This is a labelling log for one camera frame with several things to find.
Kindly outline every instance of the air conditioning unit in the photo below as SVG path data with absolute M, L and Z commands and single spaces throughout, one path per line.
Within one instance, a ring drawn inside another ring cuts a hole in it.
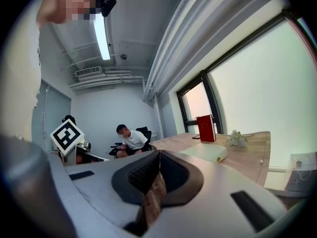
M 75 73 L 76 73 L 76 77 L 87 77 L 87 76 L 101 74 L 102 71 L 103 70 L 101 69 L 101 66 L 97 66 L 97 67 L 91 67 L 87 69 L 78 70 Z

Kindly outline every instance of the black office chair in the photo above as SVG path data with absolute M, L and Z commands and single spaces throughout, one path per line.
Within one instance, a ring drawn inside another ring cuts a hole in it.
M 137 128 L 136 130 L 141 132 L 141 133 L 143 133 L 143 135 L 148 139 L 147 143 L 150 143 L 152 132 L 150 130 L 148 130 L 147 127 Z

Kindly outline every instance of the red book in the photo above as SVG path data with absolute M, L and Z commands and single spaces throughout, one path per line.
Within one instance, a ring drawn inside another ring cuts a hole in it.
M 212 122 L 212 116 L 197 117 L 200 141 L 215 142 L 216 133 Z

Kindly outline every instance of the white device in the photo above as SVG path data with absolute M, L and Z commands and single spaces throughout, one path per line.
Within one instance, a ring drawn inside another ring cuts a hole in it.
M 317 179 L 317 152 L 291 154 L 286 170 L 285 190 L 309 191 Z
M 180 153 L 194 156 L 205 161 L 218 163 L 227 157 L 227 148 L 216 144 L 200 143 L 181 151 Z

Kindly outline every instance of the black slot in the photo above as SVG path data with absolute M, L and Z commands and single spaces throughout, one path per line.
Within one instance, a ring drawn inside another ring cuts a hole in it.
M 77 180 L 77 179 L 92 176 L 94 174 L 95 174 L 94 172 L 89 170 L 89 171 L 84 171 L 84 172 L 80 172 L 80 173 L 76 173 L 76 174 L 71 174 L 71 175 L 69 175 L 69 178 L 71 180 Z
M 271 225 L 274 220 L 246 192 L 232 193 L 231 197 L 257 232 Z

